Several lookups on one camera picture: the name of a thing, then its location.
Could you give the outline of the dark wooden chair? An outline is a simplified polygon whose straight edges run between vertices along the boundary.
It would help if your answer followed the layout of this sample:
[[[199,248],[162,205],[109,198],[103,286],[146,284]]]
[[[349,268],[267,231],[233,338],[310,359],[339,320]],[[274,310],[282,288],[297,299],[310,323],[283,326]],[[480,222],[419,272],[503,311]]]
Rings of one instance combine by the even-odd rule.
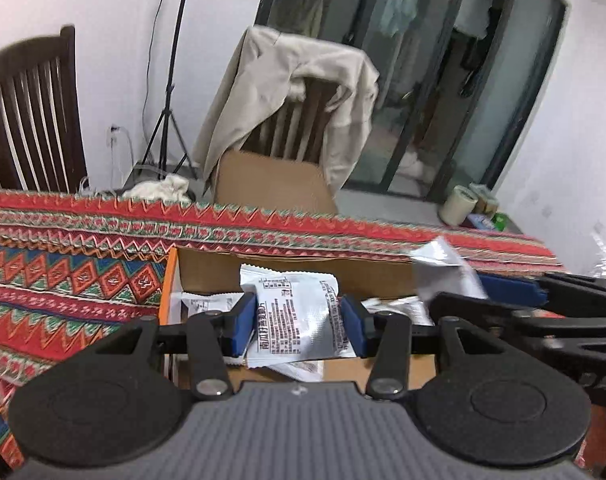
[[[74,194],[88,177],[75,27],[0,50],[0,188]]]

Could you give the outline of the beige jacket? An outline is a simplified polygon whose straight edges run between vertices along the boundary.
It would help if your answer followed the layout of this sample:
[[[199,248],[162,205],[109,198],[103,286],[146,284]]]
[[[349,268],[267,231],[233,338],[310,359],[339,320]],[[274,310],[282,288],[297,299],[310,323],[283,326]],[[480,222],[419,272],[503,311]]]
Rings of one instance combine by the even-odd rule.
[[[338,86],[327,105],[330,119],[320,150],[329,190],[338,192],[371,133],[378,70],[362,50],[265,26],[245,29],[205,116],[192,151],[202,178],[210,180],[225,151],[239,150],[286,100],[301,101],[306,78]]]

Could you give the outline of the studio light on stand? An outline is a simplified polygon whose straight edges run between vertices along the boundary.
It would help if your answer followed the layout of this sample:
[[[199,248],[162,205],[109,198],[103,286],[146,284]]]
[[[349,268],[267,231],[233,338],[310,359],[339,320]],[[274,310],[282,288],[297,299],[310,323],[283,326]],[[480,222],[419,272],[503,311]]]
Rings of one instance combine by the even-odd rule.
[[[179,46],[179,39],[181,39],[181,25],[184,21],[184,15],[186,10],[187,0],[179,0],[176,20],[173,30],[173,39],[171,45],[171,52],[169,52],[169,68],[167,69],[167,80],[164,92],[163,107],[154,125],[154,128],[149,136],[149,140],[146,141],[146,149],[143,152],[140,165],[146,165],[149,160],[152,159],[152,148],[154,148],[155,141],[160,138],[159,141],[159,154],[157,158],[157,173],[159,177],[167,176],[168,174],[179,174],[179,170],[186,168],[193,180],[197,180],[197,172],[195,163],[192,162],[192,158],[188,153],[188,148],[184,136],[181,134],[178,122],[176,120],[173,108],[172,98],[175,90],[175,70],[177,61],[177,52]],[[183,154],[178,162],[172,169],[169,169],[169,130],[173,130],[176,134],[176,138],[181,147]]]

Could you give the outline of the wooden chair with jacket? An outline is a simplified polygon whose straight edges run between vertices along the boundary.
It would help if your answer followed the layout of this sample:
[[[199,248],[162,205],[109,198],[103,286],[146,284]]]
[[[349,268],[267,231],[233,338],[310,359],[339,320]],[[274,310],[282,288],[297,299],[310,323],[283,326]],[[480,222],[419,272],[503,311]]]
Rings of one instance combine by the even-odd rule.
[[[302,99],[288,98],[256,126],[238,151],[222,156],[215,172],[214,202],[303,214],[336,214],[320,168],[327,109],[338,86],[306,78]]]

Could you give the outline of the dark glass sliding door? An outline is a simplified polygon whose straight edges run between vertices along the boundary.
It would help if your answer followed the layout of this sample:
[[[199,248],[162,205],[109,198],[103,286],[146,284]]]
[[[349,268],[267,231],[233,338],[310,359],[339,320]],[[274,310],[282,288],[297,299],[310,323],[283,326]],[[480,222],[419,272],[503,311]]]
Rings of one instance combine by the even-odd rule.
[[[562,0],[261,0],[261,25],[363,50],[379,73],[349,188],[441,203],[493,188],[538,96]]]

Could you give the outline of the white cloth on floor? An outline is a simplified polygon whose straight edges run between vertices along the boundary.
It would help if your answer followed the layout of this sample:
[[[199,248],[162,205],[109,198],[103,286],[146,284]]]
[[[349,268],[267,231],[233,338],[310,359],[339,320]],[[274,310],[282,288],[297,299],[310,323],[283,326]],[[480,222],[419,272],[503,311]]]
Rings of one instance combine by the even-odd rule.
[[[161,200],[165,203],[189,204],[189,181],[177,174],[168,174],[161,180],[148,180],[135,184],[122,194],[123,200]]]

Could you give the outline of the red patterned tablecloth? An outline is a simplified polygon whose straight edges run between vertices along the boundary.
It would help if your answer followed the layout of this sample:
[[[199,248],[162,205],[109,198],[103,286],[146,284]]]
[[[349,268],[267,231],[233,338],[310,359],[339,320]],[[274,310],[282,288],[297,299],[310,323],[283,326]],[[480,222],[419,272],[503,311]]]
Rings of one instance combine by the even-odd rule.
[[[336,214],[0,191],[0,454],[18,387],[132,318],[157,313],[175,248],[393,266],[444,237],[478,271],[531,276],[560,262],[539,240]]]

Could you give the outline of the white printed snack packet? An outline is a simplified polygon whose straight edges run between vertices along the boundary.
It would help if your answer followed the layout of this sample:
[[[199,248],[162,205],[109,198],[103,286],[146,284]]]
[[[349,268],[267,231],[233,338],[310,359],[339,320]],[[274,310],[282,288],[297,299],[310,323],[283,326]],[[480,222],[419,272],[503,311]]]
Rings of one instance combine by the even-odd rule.
[[[245,355],[248,367],[355,356],[343,328],[334,275],[245,263],[240,285],[257,300],[254,336]]]

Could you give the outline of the orange cardboard snack box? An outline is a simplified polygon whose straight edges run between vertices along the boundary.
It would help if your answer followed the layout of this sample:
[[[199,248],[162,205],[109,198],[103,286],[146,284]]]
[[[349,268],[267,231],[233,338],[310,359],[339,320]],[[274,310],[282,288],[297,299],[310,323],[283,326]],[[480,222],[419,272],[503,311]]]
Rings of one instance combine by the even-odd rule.
[[[247,358],[233,367],[231,381],[240,385],[263,372],[283,380],[279,367],[318,361],[324,382],[355,382],[364,388],[373,360],[361,359],[343,320],[340,299],[398,300],[415,295],[410,262],[348,258],[247,257],[174,249],[169,254],[159,321],[181,322],[186,292],[238,300],[252,292],[252,312],[243,324],[237,351]]]

